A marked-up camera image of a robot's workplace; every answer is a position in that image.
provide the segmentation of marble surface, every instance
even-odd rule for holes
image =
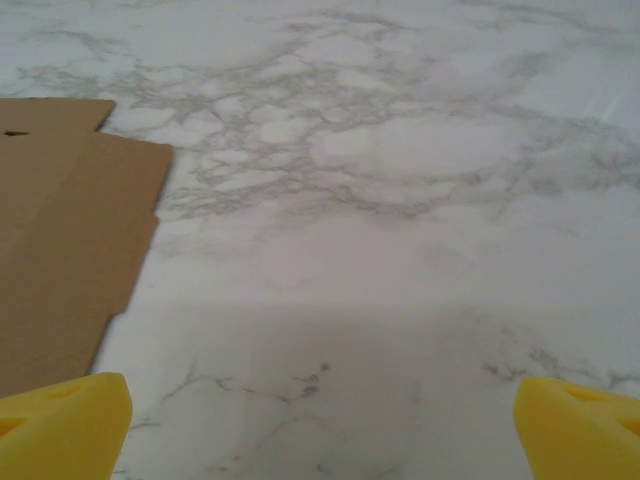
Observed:
[[[0,94],[171,143],[97,370],[114,480],[530,479],[518,380],[640,394],[640,4],[0,2]]]

